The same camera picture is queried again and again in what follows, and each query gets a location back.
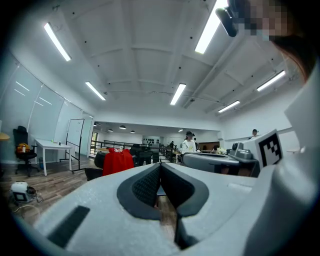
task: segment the white table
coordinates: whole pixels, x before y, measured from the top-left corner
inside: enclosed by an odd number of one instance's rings
[[[71,146],[61,144],[59,143],[53,143],[50,140],[45,139],[34,139],[35,146],[40,146],[42,148],[42,158],[43,158],[43,170],[44,170],[44,176],[47,176],[47,168],[46,168],[46,150],[69,150],[69,170],[72,170],[71,167]]]

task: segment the black and white square marker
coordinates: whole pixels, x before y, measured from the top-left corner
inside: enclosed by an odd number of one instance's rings
[[[263,167],[274,165],[282,159],[281,146],[277,134],[259,142]]]

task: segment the door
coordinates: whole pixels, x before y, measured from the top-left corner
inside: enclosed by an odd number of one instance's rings
[[[91,137],[91,147],[90,147],[90,154],[91,155],[96,155],[97,152],[96,152],[96,142],[98,139],[98,133],[97,132],[92,132],[92,137]]]

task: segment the black cap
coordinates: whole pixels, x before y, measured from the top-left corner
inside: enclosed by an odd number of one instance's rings
[[[188,130],[188,131],[185,133],[185,135],[187,135],[187,136],[195,136],[195,134],[192,133],[192,131],[190,131],[190,130]]]

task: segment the small white device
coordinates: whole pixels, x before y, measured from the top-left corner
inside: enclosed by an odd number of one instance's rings
[[[36,193],[37,191],[24,181],[17,181],[11,185],[11,194],[17,202],[28,203]]]

